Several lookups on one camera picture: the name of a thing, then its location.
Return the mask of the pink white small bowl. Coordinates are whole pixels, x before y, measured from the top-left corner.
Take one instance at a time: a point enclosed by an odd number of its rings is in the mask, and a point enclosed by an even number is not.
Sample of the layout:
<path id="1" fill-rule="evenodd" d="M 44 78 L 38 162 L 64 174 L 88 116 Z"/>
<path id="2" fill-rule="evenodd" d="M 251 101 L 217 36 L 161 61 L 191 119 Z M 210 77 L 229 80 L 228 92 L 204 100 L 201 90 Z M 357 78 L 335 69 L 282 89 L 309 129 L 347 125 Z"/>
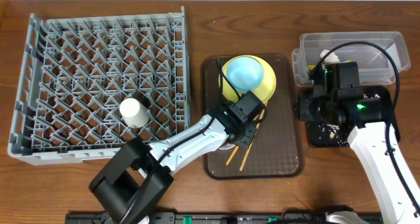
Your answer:
<path id="1" fill-rule="evenodd" d="M 235 144 L 227 143 L 227 144 L 225 144 L 225 145 L 222 145 L 222 146 L 219 148 L 219 150 L 229 150 L 229 149 L 234 148 L 234 147 L 236 147 L 236 145 L 235 145 Z"/>

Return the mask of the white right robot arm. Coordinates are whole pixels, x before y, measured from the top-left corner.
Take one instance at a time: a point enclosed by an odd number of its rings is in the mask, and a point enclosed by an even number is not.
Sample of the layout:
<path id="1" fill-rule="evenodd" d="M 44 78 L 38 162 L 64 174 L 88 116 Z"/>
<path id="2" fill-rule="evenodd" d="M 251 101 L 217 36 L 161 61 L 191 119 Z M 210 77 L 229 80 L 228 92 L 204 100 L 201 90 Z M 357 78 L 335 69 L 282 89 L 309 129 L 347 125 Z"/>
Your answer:
<path id="1" fill-rule="evenodd" d="M 299 121 L 331 129 L 354 151 L 367 175 L 384 223 L 419 222 L 419 185 L 398 142 L 391 97 L 383 86 L 366 87 L 349 99 L 331 99 L 309 89 L 299 94 Z"/>

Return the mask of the white tissue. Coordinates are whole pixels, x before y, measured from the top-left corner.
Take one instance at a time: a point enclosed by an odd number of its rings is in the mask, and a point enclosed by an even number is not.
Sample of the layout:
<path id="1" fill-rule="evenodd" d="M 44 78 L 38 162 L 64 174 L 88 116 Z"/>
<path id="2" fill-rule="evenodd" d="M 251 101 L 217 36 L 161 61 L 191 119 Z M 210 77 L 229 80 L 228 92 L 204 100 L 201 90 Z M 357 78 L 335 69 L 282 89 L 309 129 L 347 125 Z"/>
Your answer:
<path id="1" fill-rule="evenodd" d="M 328 54 L 329 50 L 324 49 L 321 53 L 320 53 L 320 57 L 323 58 L 325 57 L 326 54 Z M 335 53 L 330 53 L 325 59 L 324 62 L 326 64 L 333 64 L 333 63 L 339 63 L 340 59 L 339 57 L 335 54 Z"/>

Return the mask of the white paper cup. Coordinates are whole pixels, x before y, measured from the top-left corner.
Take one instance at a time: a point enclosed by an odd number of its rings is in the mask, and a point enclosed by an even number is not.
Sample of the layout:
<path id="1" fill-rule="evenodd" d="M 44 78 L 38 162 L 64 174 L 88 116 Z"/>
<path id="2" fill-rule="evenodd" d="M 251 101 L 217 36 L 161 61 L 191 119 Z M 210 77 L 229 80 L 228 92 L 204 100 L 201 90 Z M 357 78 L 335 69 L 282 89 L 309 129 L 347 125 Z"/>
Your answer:
<path id="1" fill-rule="evenodd" d="M 149 121 L 146 107 L 135 98 L 124 99 L 119 106 L 119 112 L 123 121 L 132 128 L 143 127 Z"/>

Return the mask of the light blue bowl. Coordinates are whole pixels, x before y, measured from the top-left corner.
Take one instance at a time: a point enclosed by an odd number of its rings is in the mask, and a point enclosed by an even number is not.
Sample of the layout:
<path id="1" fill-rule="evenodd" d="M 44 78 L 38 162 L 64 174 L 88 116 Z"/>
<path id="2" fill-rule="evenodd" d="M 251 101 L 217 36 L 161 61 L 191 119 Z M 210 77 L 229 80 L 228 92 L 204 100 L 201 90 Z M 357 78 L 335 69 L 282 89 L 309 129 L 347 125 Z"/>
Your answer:
<path id="1" fill-rule="evenodd" d="M 262 65 L 250 56 L 239 56 L 228 63 L 226 77 L 238 91 L 252 91 L 263 81 Z"/>

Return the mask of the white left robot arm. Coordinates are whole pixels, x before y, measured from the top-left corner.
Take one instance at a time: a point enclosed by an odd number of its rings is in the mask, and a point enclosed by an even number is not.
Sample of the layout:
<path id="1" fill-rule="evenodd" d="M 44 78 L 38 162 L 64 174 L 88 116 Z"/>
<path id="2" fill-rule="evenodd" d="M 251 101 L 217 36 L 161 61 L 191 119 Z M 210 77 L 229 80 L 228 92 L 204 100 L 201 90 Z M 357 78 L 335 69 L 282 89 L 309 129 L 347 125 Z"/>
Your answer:
<path id="1" fill-rule="evenodd" d="M 225 143 L 248 148 L 264 104 L 233 103 L 208 110 L 198 123 L 163 141 L 127 142 L 102 168 L 89 190 L 115 223 L 140 223 L 174 181 L 174 174 Z"/>

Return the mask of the green orange snack wrapper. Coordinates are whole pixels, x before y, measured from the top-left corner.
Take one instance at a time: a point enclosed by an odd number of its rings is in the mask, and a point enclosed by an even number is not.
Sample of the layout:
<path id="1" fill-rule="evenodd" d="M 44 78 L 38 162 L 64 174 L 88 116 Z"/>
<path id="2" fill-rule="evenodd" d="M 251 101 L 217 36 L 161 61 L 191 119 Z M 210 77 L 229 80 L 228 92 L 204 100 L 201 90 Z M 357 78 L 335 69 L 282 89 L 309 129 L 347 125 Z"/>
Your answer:
<path id="1" fill-rule="evenodd" d="M 322 61 L 321 63 L 308 65 L 308 78 L 313 81 L 320 81 L 321 79 L 327 79 L 331 77 L 331 74 L 334 74 L 339 66 L 346 66 L 352 64 L 353 61 L 347 60 L 344 62 L 326 62 Z"/>

